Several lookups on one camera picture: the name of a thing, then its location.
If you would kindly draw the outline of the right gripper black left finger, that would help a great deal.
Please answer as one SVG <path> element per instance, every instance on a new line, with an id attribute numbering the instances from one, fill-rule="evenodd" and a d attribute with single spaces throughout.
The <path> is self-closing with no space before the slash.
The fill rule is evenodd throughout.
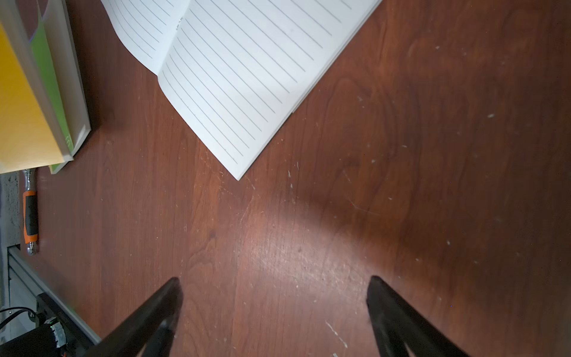
<path id="1" fill-rule="evenodd" d="M 175 339 L 184 294 L 177 277 L 169 279 L 87 356 L 168 356 Z"/>

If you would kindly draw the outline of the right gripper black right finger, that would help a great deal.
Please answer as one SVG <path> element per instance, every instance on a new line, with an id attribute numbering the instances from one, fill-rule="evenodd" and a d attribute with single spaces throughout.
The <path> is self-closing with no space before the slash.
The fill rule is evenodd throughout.
<path id="1" fill-rule="evenodd" d="M 381 356 L 466 356 L 379 276 L 367 288 L 367 309 Z"/>

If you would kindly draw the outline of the yellow cover notebook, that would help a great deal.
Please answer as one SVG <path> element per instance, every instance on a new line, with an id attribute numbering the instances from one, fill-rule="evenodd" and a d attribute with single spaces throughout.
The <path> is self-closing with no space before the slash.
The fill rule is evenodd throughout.
<path id="1" fill-rule="evenodd" d="M 16 3 L 2 1 L 1 173 L 71 159 Z"/>

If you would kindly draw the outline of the lined notebook green cover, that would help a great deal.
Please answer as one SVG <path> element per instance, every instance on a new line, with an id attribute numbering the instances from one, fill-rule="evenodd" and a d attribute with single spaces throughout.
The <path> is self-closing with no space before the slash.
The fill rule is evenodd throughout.
<path id="1" fill-rule="evenodd" d="M 69 151 L 64 162 L 49 167 L 54 175 L 74 160 L 92 130 L 64 1 L 48 1 L 38 11 L 31 50 Z"/>

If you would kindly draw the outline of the orange adjustable wrench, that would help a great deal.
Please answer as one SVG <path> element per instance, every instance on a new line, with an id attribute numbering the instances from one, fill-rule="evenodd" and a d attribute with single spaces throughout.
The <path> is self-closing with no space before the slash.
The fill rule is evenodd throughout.
<path id="1" fill-rule="evenodd" d="M 23 233 L 27 253 L 33 256 L 39 251 L 39 221 L 38 200 L 35 179 L 35 169 L 23 171 L 25 190 L 22 194 L 23 202 Z"/>

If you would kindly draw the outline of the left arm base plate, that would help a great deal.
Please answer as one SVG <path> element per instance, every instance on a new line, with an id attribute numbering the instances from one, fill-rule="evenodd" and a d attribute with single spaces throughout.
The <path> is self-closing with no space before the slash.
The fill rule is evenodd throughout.
<path id="1" fill-rule="evenodd" d="M 2 356 L 84 356 L 96 345 L 80 324 L 45 292 L 37 296 L 35 310 L 15 306 L 1 311 L 9 313 L 1 322 L 1 328 L 22 314 L 35 324 L 32 330 L 2 342 Z"/>

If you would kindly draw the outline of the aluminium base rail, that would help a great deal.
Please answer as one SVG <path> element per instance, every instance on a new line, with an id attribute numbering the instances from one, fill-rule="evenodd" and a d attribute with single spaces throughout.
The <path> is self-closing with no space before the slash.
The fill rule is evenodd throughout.
<path id="1" fill-rule="evenodd" d="M 37 272 L 30 267 L 22 257 L 18 245 L 7 249 L 7 271 L 9 280 L 15 281 L 19 286 L 22 286 L 22 291 L 26 291 L 27 295 L 37 297 L 41 293 L 46 293 L 55 304 L 62 309 L 64 314 L 75 323 L 90 342 L 98 344 L 101 341 L 100 336 L 98 336 L 71 307 L 67 306 L 41 279 Z"/>

